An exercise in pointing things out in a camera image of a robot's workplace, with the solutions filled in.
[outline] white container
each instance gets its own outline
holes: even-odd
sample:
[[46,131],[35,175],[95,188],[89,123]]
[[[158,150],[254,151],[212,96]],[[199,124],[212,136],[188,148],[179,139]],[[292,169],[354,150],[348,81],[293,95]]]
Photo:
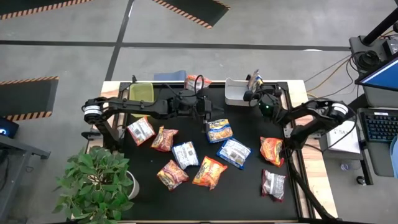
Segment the white container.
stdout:
[[[243,101],[244,92],[248,91],[249,81],[225,80],[225,103],[231,106],[249,106],[249,102]],[[256,100],[252,100],[250,105],[255,105]]]
[[129,200],[135,198],[139,192],[139,184],[138,181],[134,178],[134,176],[127,170],[128,175],[130,175],[132,177],[132,181],[133,183],[133,187],[132,187],[132,191],[129,195]]

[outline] keyboard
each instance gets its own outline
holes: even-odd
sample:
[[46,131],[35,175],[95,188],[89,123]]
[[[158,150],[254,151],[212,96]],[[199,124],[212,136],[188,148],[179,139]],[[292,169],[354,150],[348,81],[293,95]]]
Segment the keyboard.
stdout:
[[390,143],[398,134],[398,111],[363,108],[358,111],[367,141]]

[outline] snack bag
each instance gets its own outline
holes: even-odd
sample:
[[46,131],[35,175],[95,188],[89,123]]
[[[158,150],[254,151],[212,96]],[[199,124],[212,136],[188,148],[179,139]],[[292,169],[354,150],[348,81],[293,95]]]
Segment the snack bag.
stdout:
[[129,130],[137,146],[155,135],[155,131],[146,116],[127,126],[127,130]]
[[173,160],[170,160],[156,175],[169,190],[174,190],[182,182],[189,179],[187,173],[176,165]]
[[216,143],[232,138],[232,129],[228,119],[219,119],[207,123],[207,139],[210,143]]
[[272,198],[276,201],[283,201],[285,192],[285,179],[286,176],[278,175],[262,170],[262,185],[261,193],[262,196],[272,195]]
[[[184,88],[187,90],[195,91],[194,86],[195,86],[196,79],[197,79],[197,75],[188,75],[184,82]],[[203,84],[203,87],[206,88],[211,84],[211,80],[208,78],[204,78],[204,79],[205,79],[205,84]],[[197,81],[197,91],[200,90],[202,82],[203,82],[203,80],[201,78],[199,78]]]
[[201,186],[209,186],[210,190],[213,190],[218,183],[221,173],[226,170],[227,167],[228,166],[223,166],[214,159],[210,159],[205,156],[201,163],[200,170],[196,174],[192,183]]
[[220,156],[226,161],[232,163],[237,168],[243,169],[244,161],[250,152],[250,148],[232,138],[224,142],[224,144],[218,150],[217,156]]
[[277,138],[260,137],[261,148],[260,152],[264,158],[277,167],[281,167],[284,163],[284,158],[280,158],[279,153],[282,150],[283,140]]
[[259,87],[261,84],[263,84],[263,81],[260,76],[260,72],[257,69],[256,71],[254,71],[253,75],[250,77],[250,80],[248,82],[248,89],[252,92],[255,92],[257,90],[257,87]]
[[151,147],[161,152],[170,152],[173,145],[173,136],[177,133],[178,130],[164,129],[164,126],[161,126]]
[[172,148],[175,160],[180,165],[181,169],[187,168],[187,166],[198,166],[198,156],[192,142],[186,142],[179,144]]

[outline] floor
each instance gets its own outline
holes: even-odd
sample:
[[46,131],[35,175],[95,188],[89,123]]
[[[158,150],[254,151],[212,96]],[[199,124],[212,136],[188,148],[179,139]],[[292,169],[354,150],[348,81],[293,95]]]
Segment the floor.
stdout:
[[[94,0],[0,21],[0,80],[60,77],[53,115],[19,122],[21,142],[52,153],[47,161],[31,160],[34,171],[24,177],[13,217],[28,218],[28,223],[64,220],[63,214],[51,214],[60,193],[53,191],[55,177],[63,174],[67,157],[86,144],[80,133],[89,126],[80,106],[98,96],[104,80],[130,80],[131,75],[152,80],[154,73],[177,70],[213,80],[242,79],[257,68],[268,80],[306,80],[349,55],[348,38],[367,34],[396,7],[393,0],[222,1],[231,10],[211,30],[150,0]],[[221,49],[222,45],[195,49],[193,44],[251,44],[273,50]],[[306,82],[307,89],[330,72]],[[311,93],[327,95],[349,81],[342,68]],[[331,98],[349,103],[356,97],[353,87]],[[325,159],[339,217],[371,223],[397,220],[393,208],[398,206],[398,180],[373,174],[373,186],[359,186],[355,177],[361,171],[342,171],[341,162],[346,161]]]

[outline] hazard stripe mat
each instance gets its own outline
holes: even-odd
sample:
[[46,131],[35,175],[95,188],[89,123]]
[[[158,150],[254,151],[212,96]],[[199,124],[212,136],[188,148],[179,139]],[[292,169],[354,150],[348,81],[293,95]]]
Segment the hazard stripe mat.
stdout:
[[214,0],[153,0],[171,11],[211,29],[230,9]]
[[0,0],[0,20],[59,9],[93,0]]
[[10,121],[52,115],[59,77],[0,82],[0,116]]

